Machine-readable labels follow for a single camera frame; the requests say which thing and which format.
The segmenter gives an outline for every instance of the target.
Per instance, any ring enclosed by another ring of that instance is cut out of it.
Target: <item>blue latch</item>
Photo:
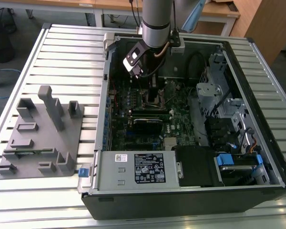
[[[259,154],[256,155],[256,158],[257,158],[257,161],[258,161],[258,164],[262,164],[263,163],[263,159],[262,159],[262,156],[260,156]]]
[[[216,157],[219,166],[232,166],[234,161],[231,154],[220,154]]]
[[[88,168],[80,168],[78,170],[78,177],[89,177],[89,169]]]

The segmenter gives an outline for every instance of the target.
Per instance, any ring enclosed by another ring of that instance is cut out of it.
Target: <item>gray carpet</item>
[[[10,35],[10,40],[15,48],[16,56],[12,61],[0,64],[0,69],[14,68],[22,70],[38,37],[40,29],[45,22],[87,26],[84,13],[34,10],[33,15],[33,19],[28,19],[25,10],[15,9],[14,19],[18,30],[14,34]],[[135,28],[135,22],[131,16],[119,16],[114,20],[116,23],[110,23],[109,16],[105,15],[105,26],[116,28],[122,26],[122,28],[127,29]],[[286,92],[286,57],[282,53],[277,57],[276,61],[272,65],[272,70]],[[0,72],[0,96],[3,97],[10,95],[18,76],[19,75],[15,72]],[[0,115],[6,102],[7,99],[0,99]]]

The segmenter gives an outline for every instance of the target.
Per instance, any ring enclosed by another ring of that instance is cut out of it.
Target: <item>desk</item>
[[[142,15],[142,4],[139,4],[139,14]],[[132,16],[128,0],[0,0],[0,7],[20,8],[26,10],[50,10],[78,13],[94,13],[97,27],[103,27],[103,15]],[[240,17],[239,12],[230,11],[225,3],[210,2],[204,6],[199,21],[220,22],[225,26],[222,36],[229,36],[235,20]]]

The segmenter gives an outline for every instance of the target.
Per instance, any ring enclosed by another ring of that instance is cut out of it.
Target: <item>barcode sticker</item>
[[[80,3],[79,6],[84,6],[84,7],[93,7],[92,4],[82,4]]]
[[[115,162],[127,162],[127,154],[116,154]]]
[[[227,15],[229,18],[238,18],[238,15],[234,15],[234,14],[228,14]]]

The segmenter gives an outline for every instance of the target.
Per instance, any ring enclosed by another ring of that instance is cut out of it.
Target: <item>aluminum extrusion table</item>
[[[98,105],[103,75],[103,36],[134,30],[52,25],[42,29],[0,118],[0,160],[17,120],[20,98],[35,103],[40,85],[48,84],[61,103],[85,105],[77,169],[93,161]],[[182,34],[184,37],[229,41],[286,158],[286,95],[254,43],[242,38]],[[94,220],[72,177],[0,180],[1,228],[286,228],[286,197],[244,213],[142,220]]]

